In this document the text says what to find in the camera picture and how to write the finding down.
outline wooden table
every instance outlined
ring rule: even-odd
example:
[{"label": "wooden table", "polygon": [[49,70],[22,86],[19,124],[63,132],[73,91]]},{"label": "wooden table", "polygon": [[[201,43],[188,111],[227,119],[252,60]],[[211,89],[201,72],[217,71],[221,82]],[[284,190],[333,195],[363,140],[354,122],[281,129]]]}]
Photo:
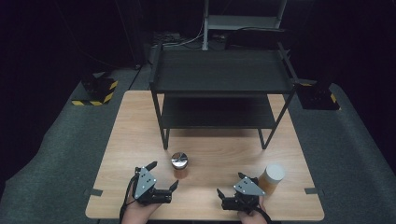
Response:
[{"label": "wooden table", "polygon": [[[284,104],[280,95],[269,95],[277,115]],[[286,170],[285,178],[264,205],[272,220],[322,220],[324,213],[314,188],[304,154],[294,131],[289,112],[279,124],[272,144],[262,150],[256,130],[173,130],[170,147],[163,150],[150,91],[127,91],[120,105],[113,131],[86,215],[90,218],[118,218],[129,179],[136,166],[157,161],[151,173],[157,189],[168,189],[176,179],[170,162],[175,152],[189,157],[189,174],[180,180],[173,200],[162,205],[151,219],[238,220],[235,211],[223,211],[216,189],[226,197],[234,194],[238,172],[259,176],[270,162]]]}]

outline gray floor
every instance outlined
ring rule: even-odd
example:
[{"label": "gray floor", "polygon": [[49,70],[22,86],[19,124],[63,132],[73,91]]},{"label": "gray floor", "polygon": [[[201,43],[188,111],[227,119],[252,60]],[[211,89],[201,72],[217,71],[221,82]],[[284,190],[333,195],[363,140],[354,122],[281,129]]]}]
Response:
[{"label": "gray floor", "polygon": [[[8,180],[0,223],[118,222],[89,219],[85,208],[122,95],[134,78],[131,89],[146,90],[149,71],[114,71],[108,105],[65,104],[34,159]],[[289,108],[325,212],[319,223],[396,223],[395,175],[344,92],[331,91],[342,110],[303,110],[297,96]]]}]

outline gray carpet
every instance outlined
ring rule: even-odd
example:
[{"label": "gray carpet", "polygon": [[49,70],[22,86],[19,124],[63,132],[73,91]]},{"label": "gray carpet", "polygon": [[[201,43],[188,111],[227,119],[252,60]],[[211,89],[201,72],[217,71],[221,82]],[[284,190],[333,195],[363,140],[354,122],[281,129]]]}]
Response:
[{"label": "gray carpet", "polygon": [[[0,223],[118,223],[89,219],[85,208],[122,95],[133,80],[132,90],[146,90],[149,71],[114,71],[119,85],[108,105],[65,104],[34,159],[8,180]],[[344,92],[331,91],[342,110],[302,110],[297,96],[290,104],[325,212],[319,223],[396,223],[395,175]]]}]

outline human hand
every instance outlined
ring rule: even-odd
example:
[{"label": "human hand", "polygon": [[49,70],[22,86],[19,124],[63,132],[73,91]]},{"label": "human hand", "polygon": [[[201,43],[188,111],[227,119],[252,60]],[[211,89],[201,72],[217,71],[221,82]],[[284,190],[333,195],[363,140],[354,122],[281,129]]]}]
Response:
[{"label": "human hand", "polygon": [[[263,203],[264,203],[264,198],[262,196],[260,196],[260,199],[259,199],[260,209],[262,209],[262,211],[266,212]],[[237,214],[243,224],[267,224],[267,221],[262,216],[262,214],[260,214],[257,211],[252,211],[250,214],[247,214],[246,212],[238,211]]]},{"label": "human hand", "polygon": [[133,188],[129,191],[125,213],[122,218],[122,224],[146,224],[151,214],[157,210],[162,204],[152,203],[142,205],[134,200],[132,196]]}]

